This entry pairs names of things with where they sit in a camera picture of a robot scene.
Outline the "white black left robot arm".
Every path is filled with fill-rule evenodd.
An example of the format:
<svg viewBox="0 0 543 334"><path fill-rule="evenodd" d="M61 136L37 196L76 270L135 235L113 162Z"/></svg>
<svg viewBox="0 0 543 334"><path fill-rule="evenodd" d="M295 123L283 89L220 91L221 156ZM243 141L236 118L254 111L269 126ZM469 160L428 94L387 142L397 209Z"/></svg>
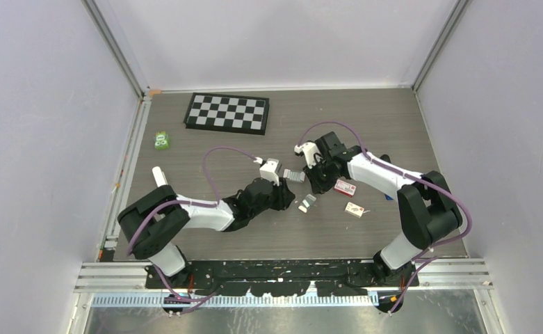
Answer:
<svg viewBox="0 0 543 334"><path fill-rule="evenodd" d="M218 202L181 196L165 184L122 210L117 221L128 240L128 254L149 260L159 268L164 281L180 288L190 277L186 257L173 242L180 231L202 228L234 232L268 209L288 209L294 200L295 194L284 178L274 184L258 177Z"/></svg>

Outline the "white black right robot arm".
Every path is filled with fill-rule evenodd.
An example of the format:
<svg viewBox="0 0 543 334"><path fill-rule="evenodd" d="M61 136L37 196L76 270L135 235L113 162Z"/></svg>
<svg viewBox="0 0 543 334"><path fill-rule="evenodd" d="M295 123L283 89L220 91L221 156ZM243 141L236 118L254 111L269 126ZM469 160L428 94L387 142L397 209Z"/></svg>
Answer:
<svg viewBox="0 0 543 334"><path fill-rule="evenodd" d="M401 231L373 256L371 271L381 285L392 285L401 270L463 223L458 205L449 198L443 175L408 171L377 157L359 145L346 147L334 132L294 147L304 157L303 171L315 194L333 188L341 179L369 185L398 204Z"/></svg>

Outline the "white stapler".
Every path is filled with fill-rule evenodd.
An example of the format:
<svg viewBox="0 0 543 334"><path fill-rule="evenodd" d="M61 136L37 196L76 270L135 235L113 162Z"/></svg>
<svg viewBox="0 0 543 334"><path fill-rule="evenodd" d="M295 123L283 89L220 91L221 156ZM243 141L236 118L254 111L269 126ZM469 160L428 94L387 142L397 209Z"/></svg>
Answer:
<svg viewBox="0 0 543 334"><path fill-rule="evenodd" d="M152 174L157 187L168 185L165 173L159 166L152 168Z"/></svg>

